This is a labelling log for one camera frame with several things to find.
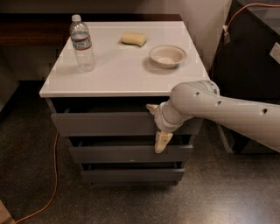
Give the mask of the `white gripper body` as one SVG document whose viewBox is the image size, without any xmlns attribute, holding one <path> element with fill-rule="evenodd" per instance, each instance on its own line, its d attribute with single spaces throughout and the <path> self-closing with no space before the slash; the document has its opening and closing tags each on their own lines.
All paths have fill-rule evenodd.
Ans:
<svg viewBox="0 0 280 224">
<path fill-rule="evenodd" d="M 185 121 L 190 120 L 189 115 L 181 115 L 169 101 L 162 102 L 154 115 L 157 127 L 166 132 L 174 132 L 180 128 Z"/>
</svg>

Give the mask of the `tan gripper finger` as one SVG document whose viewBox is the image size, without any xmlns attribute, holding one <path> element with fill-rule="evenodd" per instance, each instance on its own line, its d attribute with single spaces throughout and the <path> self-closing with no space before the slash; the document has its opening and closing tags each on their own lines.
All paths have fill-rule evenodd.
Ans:
<svg viewBox="0 0 280 224">
<path fill-rule="evenodd" d="M 158 131 L 156 133 L 155 152 L 161 153 L 166 145 L 171 141 L 173 134 L 171 132 Z"/>
<path fill-rule="evenodd" d="M 158 105 L 157 105 L 157 104 L 147 104 L 147 105 L 146 105 L 146 108 L 149 110 L 149 112 L 150 112 L 152 115 L 155 115 L 156 110 L 157 110 L 157 108 L 158 108 Z"/>
</svg>

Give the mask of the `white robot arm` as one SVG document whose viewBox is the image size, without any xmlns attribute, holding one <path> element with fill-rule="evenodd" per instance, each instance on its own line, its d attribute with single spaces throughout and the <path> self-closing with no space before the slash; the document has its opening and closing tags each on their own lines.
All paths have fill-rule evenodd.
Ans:
<svg viewBox="0 0 280 224">
<path fill-rule="evenodd" d="M 156 153 L 164 151 L 173 132 L 192 118 L 216 122 L 280 151 L 280 106 L 224 97 L 210 80 L 179 83 L 171 90 L 168 101 L 148 104 L 146 108 L 158 127 Z"/>
</svg>

